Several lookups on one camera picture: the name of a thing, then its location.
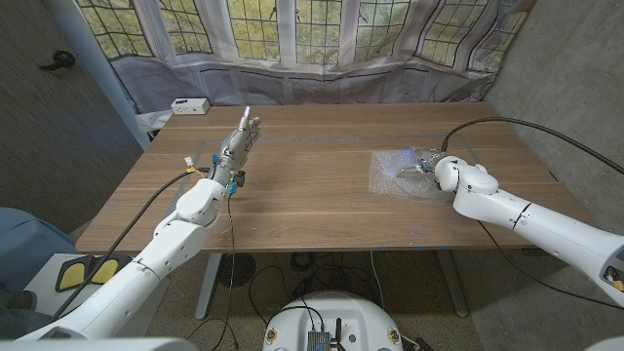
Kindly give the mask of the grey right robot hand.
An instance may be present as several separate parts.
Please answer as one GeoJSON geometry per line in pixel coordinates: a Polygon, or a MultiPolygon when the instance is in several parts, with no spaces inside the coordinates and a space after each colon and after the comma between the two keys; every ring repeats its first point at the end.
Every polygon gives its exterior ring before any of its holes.
{"type": "Polygon", "coordinates": [[[395,172],[395,176],[407,177],[415,175],[430,175],[435,167],[447,154],[436,148],[420,148],[411,146],[406,151],[408,163],[395,172]]]}

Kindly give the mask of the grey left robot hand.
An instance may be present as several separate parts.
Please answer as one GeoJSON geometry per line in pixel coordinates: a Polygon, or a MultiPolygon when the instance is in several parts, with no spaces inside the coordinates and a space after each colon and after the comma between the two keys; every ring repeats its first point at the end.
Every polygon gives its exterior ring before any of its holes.
{"type": "Polygon", "coordinates": [[[254,143],[259,138],[259,118],[250,117],[251,108],[247,106],[239,121],[238,128],[221,143],[211,179],[225,186],[231,178],[241,171],[248,160],[254,143]]]}

